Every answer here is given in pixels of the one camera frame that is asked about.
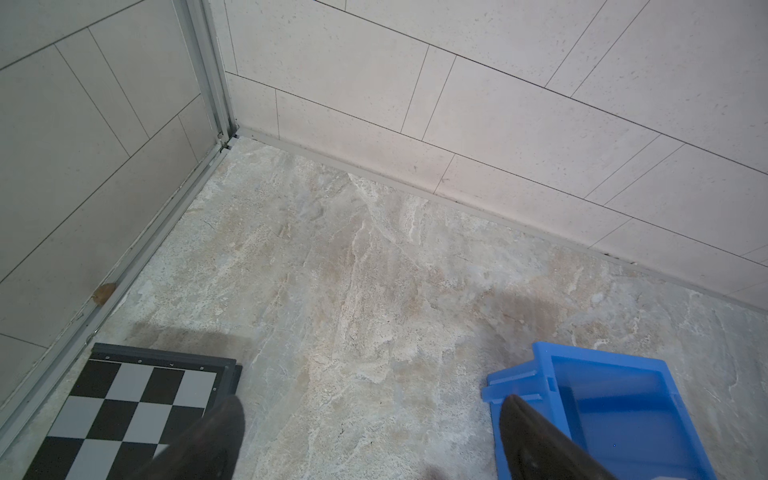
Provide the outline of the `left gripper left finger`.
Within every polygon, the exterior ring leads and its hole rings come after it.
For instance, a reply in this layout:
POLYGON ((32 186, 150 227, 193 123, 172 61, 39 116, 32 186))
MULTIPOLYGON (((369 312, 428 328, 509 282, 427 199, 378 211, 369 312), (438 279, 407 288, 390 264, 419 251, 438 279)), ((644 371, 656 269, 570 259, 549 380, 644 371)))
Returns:
POLYGON ((231 479, 244 432, 242 402, 230 395, 129 479, 231 479))

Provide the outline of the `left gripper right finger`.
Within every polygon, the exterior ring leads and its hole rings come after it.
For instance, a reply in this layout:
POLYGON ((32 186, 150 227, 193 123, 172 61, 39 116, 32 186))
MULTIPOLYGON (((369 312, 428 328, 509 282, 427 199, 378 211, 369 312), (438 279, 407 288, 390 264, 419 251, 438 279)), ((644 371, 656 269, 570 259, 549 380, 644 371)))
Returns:
POLYGON ((500 439, 513 479, 616 477, 518 395, 501 406, 500 439))

